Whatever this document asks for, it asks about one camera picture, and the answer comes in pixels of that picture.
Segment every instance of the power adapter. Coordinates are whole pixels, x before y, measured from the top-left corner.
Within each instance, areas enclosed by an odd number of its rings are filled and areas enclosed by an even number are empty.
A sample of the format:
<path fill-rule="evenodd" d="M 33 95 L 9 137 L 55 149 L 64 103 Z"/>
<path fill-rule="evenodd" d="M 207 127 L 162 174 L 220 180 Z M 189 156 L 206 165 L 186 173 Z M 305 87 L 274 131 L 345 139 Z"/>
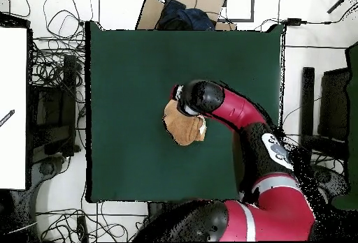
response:
<path fill-rule="evenodd" d="M 312 23 L 302 20 L 301 18 L 287 18 L 287 20 L 283 20 L 281 23 L 287 25 L 288 27 L 299 27 L 301 24 L 331 24 L 332 21 Z"/>
<path fill-rule="evenodd" d="M 86 216 L 81 215 L 77 218 L 77 228 L 76 228 L 78 239 L 80 243 L 90 243 L 88 238 L 88 230 L 86 224 Z"/>

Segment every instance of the green table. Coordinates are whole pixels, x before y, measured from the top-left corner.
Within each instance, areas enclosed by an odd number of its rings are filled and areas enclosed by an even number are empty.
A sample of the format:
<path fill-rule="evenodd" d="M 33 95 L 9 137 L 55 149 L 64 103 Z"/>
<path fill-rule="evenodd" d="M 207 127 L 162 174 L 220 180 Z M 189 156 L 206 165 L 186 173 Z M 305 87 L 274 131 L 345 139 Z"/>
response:
<path fill-rule="evenodd" d="M 282 32 L 102 31 L 86 23 L 87 199 L 236 198 L 229 129 L 207 121 L 203 142 L 178 146 L 164 129 L 164 107 L 174 84 L 221 80 L 278 122 Z"/>
<path fill-rule="evenodd" d="M 347 85 L 348 93 L 348 178 L 351 186 L 350 193 L 338 196 L 333 200 L 333 206 L 339 209 L 358 209 L 358 43 L 345 51 L 347 66 L 351 80 Z"/>

